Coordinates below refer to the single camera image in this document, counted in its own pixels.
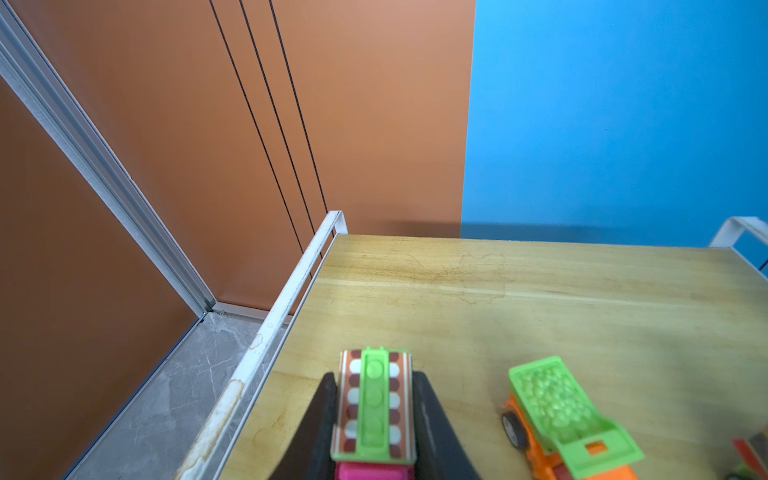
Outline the pink green toy car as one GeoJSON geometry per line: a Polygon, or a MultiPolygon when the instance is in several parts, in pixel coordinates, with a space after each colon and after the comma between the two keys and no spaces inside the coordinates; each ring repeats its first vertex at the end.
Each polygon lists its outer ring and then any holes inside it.
{"type": "Polygon", "coordinates": [[[330,446],[337,479],[413,479],[417,460],[412,355],[365,348],[340,354],[330,446]]]}

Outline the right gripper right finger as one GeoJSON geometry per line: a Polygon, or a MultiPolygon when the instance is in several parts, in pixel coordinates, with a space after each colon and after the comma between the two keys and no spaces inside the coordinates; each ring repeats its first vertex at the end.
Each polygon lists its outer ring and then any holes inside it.
{"type": "Polygon", "coordinates": [[[427,375],[415,371],[412,387],[417,449],[415,478],[479,479],[427,375]]]}

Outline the orange toy car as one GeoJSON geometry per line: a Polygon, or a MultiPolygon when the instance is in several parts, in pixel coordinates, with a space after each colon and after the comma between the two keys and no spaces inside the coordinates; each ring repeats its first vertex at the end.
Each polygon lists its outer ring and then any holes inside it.
{"type": "Polygon", "coordinates": [[[557,357],[508,371],[501,423],[537,480],[635,479],[644,453],[617,421],[602,415],[557,357]]]}

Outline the green orange toy truck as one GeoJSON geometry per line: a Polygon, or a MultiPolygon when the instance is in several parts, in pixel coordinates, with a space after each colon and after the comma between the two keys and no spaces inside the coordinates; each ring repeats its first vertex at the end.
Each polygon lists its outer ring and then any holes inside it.
{"type": "Polygon", "coordinates": [[[741,462],[724,477],[725,480],[767,480],[767,428],[732,440],[741,462]]]}

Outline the yellow wooden two-tier shelf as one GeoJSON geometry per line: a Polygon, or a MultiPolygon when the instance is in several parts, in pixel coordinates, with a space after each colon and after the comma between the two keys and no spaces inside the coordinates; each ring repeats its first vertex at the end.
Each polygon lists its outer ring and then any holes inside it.
{"type": "Polygon", "coordinates": [[[767,279],[736,250],[348,233],[329,213],[177,470],[265,478],[342,351],[413,355],[486,479],[524,478],[499,414],[508,370],[561,357],[637,440],[643,479],[716,479],[767,423],[767,279]]]}

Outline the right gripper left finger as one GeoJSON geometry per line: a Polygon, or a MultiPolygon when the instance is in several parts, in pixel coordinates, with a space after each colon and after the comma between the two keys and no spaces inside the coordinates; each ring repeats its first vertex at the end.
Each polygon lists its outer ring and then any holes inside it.
{"type": "Polygon", "coordinates": [[[326,373],[282,459],[270,479],[334,479],[336,464],[330,455],[336,418],[337,384],[326,373]]]}

